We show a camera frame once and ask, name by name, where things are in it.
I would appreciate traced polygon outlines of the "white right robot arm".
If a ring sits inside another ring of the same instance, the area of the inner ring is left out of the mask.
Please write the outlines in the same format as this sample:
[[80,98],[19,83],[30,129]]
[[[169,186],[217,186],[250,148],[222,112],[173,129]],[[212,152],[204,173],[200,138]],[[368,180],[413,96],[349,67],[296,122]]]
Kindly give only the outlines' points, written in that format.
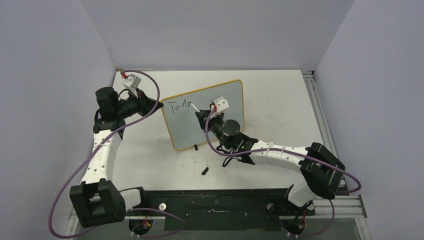
[[288,147],[264,142],[243,134],[236,120],[224,120],[223,113],[211,113],[199,110],[195,116],[204,133],[218,139],[214,152],[245,164],[280,167],[302,175],[302,180],[291,184],[282,201],[287,213],[296,214],[317,197],[336,197],[346,168],[324,145],[313,142],[310,146]]

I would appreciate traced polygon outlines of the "aluminium rail frame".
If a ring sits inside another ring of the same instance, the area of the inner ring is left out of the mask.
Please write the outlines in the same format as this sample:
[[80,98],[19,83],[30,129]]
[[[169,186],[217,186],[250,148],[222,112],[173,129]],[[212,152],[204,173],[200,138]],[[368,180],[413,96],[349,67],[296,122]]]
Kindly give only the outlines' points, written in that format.
[[[318,128],[323,141],[323,144],[337,156],[337,150],[333,141],[333,137],[328,125],[326,115],[319,97],[318,88],[314,79],[314,72],[312,70],[305,70],[302,72],[302,77],[305,82],[306,90],[308,92],[312,109],[314,111]],[[335,209],[335,216],[337,218],[367,218],[366,210],[361,196],[349,194],[341,194],[332,200]]]

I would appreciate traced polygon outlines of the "yellow-framed whiteboard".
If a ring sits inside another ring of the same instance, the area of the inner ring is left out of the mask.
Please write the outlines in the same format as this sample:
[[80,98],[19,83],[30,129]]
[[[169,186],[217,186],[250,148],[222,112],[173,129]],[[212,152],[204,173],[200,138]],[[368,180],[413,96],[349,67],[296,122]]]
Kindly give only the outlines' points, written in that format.
[[224,119],[236,120],[240,129],[245,128],[243,82],[239,79],[180,93],[161,100],[162,114],[176,151],[183,151],[206,143],[194,104],[199,110],[208,110],[212,100],[223,97],[229,103]]

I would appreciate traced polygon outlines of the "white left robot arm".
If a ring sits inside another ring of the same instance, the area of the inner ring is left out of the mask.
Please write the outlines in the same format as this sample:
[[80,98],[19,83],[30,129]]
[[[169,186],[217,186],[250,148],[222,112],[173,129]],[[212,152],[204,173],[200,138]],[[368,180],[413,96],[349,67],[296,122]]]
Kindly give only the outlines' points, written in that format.
[[118,148],[123,140],[125,119],[135,114],[145,117],[161,109],[163,103],[147,97],[136,88],[121,99],[113,87],[96,91],[98,110],[93,126],[93,157],[79,185],[70,188],[69,196],[83,228],[122,222],[129,210],[144,215],[149,201],[142,187],[120,192],[112,182]]

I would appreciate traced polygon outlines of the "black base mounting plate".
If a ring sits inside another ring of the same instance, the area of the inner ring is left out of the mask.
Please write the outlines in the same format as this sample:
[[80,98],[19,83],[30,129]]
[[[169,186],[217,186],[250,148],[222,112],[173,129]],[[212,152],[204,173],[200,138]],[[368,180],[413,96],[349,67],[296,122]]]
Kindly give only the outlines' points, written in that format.
[[304,217],[317,217],[321,197],[295,206],[288,189],[143,190],[141,203],[128,211],[133,225],[151,228],[163,220],[166,231],[300,231]]

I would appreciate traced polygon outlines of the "black marker cap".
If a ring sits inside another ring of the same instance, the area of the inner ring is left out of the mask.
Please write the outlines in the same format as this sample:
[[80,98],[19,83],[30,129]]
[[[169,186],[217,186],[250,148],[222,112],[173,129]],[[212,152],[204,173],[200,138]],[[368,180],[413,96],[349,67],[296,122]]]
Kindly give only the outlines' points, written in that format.
[[203,171],[202,171],[202,175],[204,176],[207,172],[209,171],[209,167],[206,167]]

